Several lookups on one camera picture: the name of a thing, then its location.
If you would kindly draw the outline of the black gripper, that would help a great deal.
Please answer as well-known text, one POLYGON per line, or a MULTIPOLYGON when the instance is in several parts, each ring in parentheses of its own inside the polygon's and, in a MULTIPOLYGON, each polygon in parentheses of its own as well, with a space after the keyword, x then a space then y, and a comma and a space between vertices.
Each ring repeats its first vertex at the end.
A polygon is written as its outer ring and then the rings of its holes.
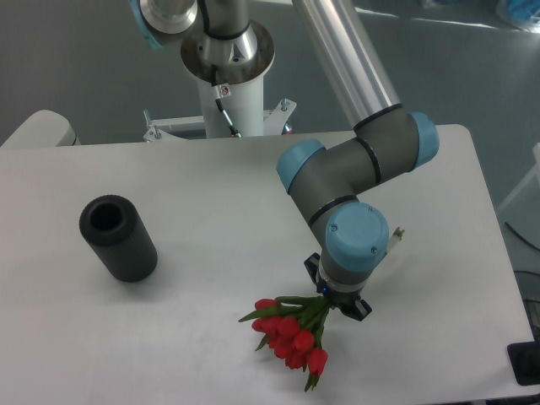
POLYGON ((365 300, 360 298, 362 283, 342 284, 330 278, 318 277, 320 259, 320 255, 314 252, 304 261, 310 280, 316 286, 316 292, 337 305, 344 316, 355 321, 363 321, 371 314, 372 308, 365 300))

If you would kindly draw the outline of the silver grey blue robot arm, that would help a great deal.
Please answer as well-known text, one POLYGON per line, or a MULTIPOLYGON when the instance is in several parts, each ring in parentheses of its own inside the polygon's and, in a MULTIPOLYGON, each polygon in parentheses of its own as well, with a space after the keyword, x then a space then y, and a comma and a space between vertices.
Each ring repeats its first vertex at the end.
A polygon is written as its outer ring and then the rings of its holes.
MULTIPOLYGON (((263 111, 262 80, 274 56, 269 32, 246 1, 132 1, 148 44, 181 43, 181 59, 196 79, 207 138, 279 133, 279 106, 263 111)), ((305 267, 319 294, 345 316, 370 313, 361 292, 387 254, 385 217, 360 193, 431 161, 440 140, 435 124, 402 107, 350 1, 296 1, 321 65, 354 137, 333 148, 316 140, 290 147, 278 160, 285 191, 321 252, 305 267)))

